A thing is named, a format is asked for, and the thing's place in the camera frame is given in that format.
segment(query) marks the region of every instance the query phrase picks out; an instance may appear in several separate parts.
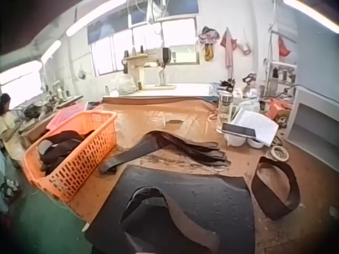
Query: cutting table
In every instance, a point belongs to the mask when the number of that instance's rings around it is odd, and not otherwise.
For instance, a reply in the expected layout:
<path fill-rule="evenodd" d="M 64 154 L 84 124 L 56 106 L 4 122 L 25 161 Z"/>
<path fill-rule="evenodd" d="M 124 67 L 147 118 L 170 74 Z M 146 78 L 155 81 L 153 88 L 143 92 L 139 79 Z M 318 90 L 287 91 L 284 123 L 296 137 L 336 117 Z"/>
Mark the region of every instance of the cutting table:
<path fill-rule="evenodd" d="M 118 143 L 111 155 L 132 147 L 142 135 L 154 129 L 174 132 L 196 142 L 216 141 L 232 163 L 229 169 L 220 173 L 167 150 L 158 150 L 129 164 L 189 174 L 243 176 L 250 186 L 258 159 L 265 155 L 266 150 L 253 149 L 248 145 L 227 147 L 223 135 L 215 131 L 215 122 L 207 120 L 208 113 L 214 109 L 212 104 L 193 97 L 153 98 L 147 103 L 147 99 L 122 100 L 124 98 L 104 98 L 103 104 L 95 108 L 118 113 L 115 123 Z M 182 124 L 172 124 L 172 119 L 182 121 Z M 317 243 L 316 239 L 332 219 L 329 208 L 339 206 L 339 174 L 288 143 L 284 147 L 290 154 L 288 163 L 294 169 L 299 184 L 301 203 L 291 214 L 273 222 L 263 214 L 252 196 L 257 253 L 279 253 L 278 250 L 298 253 L 304 246 L 312 248 L 312 243 Z M 103 176 L 95 170 L 70 201 L 71 209 L 91 223 L 125 167 L 122 165 L 115 175 Z M 283 173 L 264 170 L 260 177 L 282 200 L 286 198 L 288 184 Z"/>

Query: lamp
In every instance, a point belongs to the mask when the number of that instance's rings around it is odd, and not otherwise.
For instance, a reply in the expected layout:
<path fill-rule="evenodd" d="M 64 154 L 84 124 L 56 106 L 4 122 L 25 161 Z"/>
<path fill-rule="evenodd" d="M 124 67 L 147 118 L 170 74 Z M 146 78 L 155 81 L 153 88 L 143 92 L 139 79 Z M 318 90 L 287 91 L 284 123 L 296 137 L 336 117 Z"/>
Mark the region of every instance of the lamp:
<path fill-rule="evenodd" d="M 0 73 L 0 84 L 4 85 L 19 77 L 25 76 L 32 72 L 39 71 L 41 67 L 42 67 L 42 63 L 35 60 L 35 61 L 27 62 L 22 65 L 16 66 L 12 69 L 6 70 Z"/>
<path fill-rule="evenodd" d="M 118 7 L 119 5 L 126 3 L 126 1 L 127 0 L 110 0 L 100 5 L 99 7 L 95 8 L 91 12 L 87 13 L 85 16 L 83 16 L 81 19 L 75 22 L 69 29 L 67 29 L 66 31 L 67 36 L 71 37 L 73 34 L 75 34 L 77 31 L 79 31 L 84 26 L 88 25 L 90 22 L 95 20 L 97 17 L 100 17 L 106 12 L 109 12 L 110 10 Z"/>
<path fill-rule="evenodd" d="M 57 40 L 55 41 L 49 48 L 46 50 L 46 52 L 41 57 L 41 62 L 45 64 L 47 60 L 57 51 L 58 48 L 61 46 L 61 41 Z"/>
<path fill-rule="evenodd" d="M 300 12 L 303 12 L 304 14 L 311 17 L 328 29 L 332 30 L 333 32 L 339 33 L 339 25 L 335 24 L 333 21 L 329 20 L 327 17 L 307 6 L 306 4 L 298 0 L 284 0 L 284 3 L 297 9 Z"/>

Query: white paper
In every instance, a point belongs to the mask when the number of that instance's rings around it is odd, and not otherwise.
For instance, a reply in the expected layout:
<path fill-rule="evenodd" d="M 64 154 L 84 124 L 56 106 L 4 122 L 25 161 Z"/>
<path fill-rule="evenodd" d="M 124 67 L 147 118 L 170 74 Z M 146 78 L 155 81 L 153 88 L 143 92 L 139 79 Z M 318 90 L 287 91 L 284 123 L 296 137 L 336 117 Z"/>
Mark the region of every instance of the white paper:
<path fill-rule="evenodd" d="M 255 130 L 256 140 L 270 146 L 278 130 L 278 124 L 267 116 L 240 109 L 232 124 Z"/>

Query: green floor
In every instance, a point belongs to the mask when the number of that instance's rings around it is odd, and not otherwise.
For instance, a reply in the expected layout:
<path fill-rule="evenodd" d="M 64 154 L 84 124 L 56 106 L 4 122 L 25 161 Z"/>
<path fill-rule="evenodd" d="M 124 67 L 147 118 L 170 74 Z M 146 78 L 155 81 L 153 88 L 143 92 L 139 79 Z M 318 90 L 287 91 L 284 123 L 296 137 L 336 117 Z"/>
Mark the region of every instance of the green floor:
<path fill-rule="evenodd" d="M 43 192 L 29 189 L 28 195 L 11 207 L 11 230 L 23 253 L 90 254 L 92 246 L 82 232 L 85 222 Z"/>

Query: orange plastic basket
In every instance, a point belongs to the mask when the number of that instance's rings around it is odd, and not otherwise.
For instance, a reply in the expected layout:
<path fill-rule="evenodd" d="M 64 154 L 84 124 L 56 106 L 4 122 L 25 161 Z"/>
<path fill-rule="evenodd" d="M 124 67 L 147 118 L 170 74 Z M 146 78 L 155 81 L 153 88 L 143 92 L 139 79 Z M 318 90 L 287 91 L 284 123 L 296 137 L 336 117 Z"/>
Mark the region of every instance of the orange plastic basket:
<path fill-rule="evenodd" d="M 24 173 L 30 183 L 42 191 L 67 203 L 81 188 L 88 176 L 117 143 L 114 120 L 115 112 L 84 111 L 69 118 L 54 130 L 46 133 L 31 145 L 24 156 Z M 73 130 L 89 135 L 67 158 L 48 176 L 40 171 L 41 161 L 38 145 L 46 137 Z"/>

